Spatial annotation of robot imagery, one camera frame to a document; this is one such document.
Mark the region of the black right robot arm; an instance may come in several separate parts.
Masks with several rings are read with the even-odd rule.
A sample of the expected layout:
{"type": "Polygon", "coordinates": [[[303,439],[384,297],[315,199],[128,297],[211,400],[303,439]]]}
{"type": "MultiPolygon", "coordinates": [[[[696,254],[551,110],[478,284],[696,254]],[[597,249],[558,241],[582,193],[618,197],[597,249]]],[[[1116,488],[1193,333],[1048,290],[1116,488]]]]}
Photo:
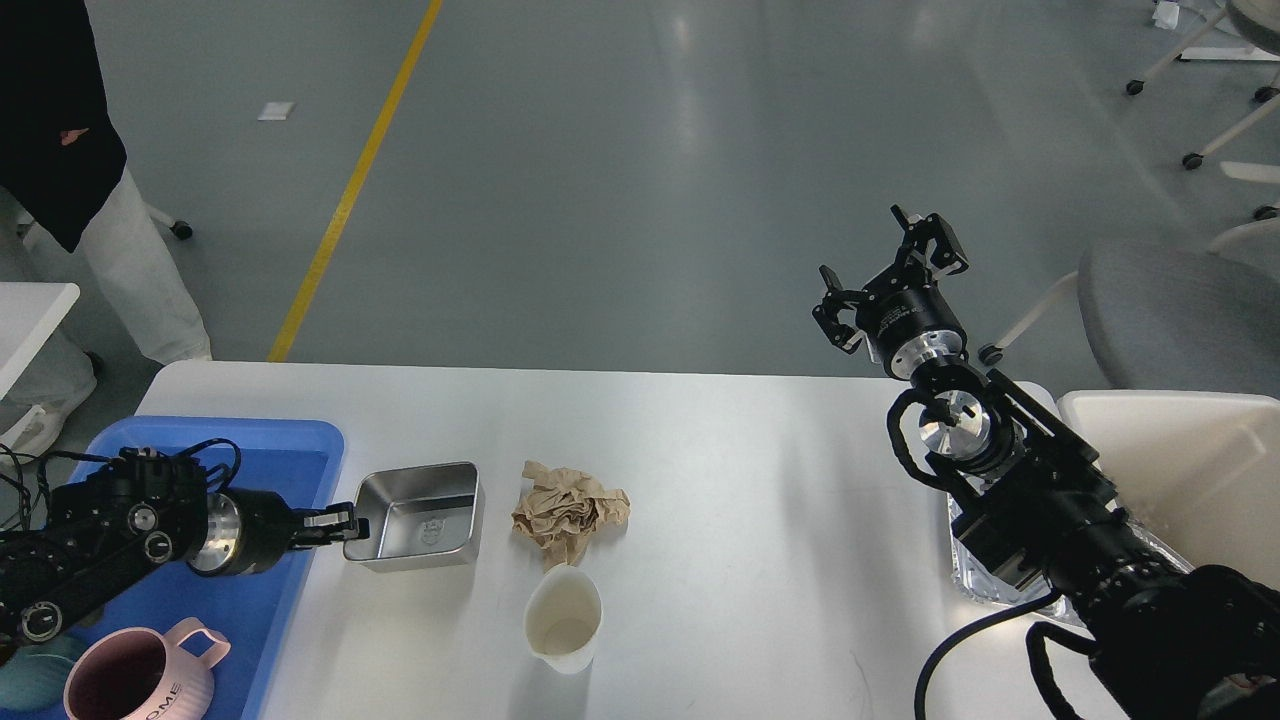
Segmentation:
{"type": "Polygon", "coordinates": [[[1222,565],[1184,570],[1138,534],[1098,452],[1004,373],[972,365],[940,292],[940,275],[969,266],[952,227],[934,213],[891,211],[902,231],[892,263],[859,290],[820,266],[826,291],[812,314],[835,347],[867,346],[906,383],[887,411],[890,445],[906,474],[959,506],[954,538],[1000,580],[1048,588],[937,646],[916,679],[915,716],[963,641],[1066,600],[1088,635],[1047,621],[1025,634],[1053,717],[1076,710],[1055,680],[1048,642],[1085,656],[1130,719],[1275,719],[1277,592],[1222,565]]]}

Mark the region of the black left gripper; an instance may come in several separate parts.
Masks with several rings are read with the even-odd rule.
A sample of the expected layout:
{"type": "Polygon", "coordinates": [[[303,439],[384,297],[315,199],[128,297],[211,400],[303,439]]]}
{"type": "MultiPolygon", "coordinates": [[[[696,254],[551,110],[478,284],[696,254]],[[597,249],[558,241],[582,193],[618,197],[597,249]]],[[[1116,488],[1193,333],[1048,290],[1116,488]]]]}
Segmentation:
{"type": "Polygon", "coordinates": [[[262,573],[287,552],[370,537],[367,527],[358,527],[351,501],[293,509],[274,492],[224,489],[207,496],[206,510],[206,532],[186,560],[201,577],[262,573]]]}

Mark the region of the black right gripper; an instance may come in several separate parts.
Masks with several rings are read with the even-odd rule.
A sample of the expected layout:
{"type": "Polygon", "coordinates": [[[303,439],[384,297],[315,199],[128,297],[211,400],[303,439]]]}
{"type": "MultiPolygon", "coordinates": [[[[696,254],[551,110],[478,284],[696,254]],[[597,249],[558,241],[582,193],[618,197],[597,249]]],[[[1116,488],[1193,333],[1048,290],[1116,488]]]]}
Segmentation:
{"type": "Polygon", "coordinates": [[[968,272],[970,263],[940,214],[908,215],[897,204],[890,210],[902,231],[893,261],[860,290],[845,288],[831,266],[819,265],[826,292],[812,315],[836,348],[854,355],[865,345],[887,375],[909,380],[927,360],[968,357],[966,332],[938,281],[968,272]]]}

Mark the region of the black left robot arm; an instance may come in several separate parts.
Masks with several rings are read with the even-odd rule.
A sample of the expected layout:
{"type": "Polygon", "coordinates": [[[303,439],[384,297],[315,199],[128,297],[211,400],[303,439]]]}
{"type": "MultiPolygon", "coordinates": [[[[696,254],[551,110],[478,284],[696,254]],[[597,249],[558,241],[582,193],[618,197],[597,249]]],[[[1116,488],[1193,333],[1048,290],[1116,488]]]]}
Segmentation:
{"type": "Polygon", "coordinates": [[[264,573],[288,553],[370,536],[352,502],[296,509],[278,493],[238,486],[243,455],[205,466],[207,439],[174,454],[124,447],[59,488],[37,470],[45,524],[3,533],[3,659],[45,644],[159,568],[198,577],[264,573]]]}

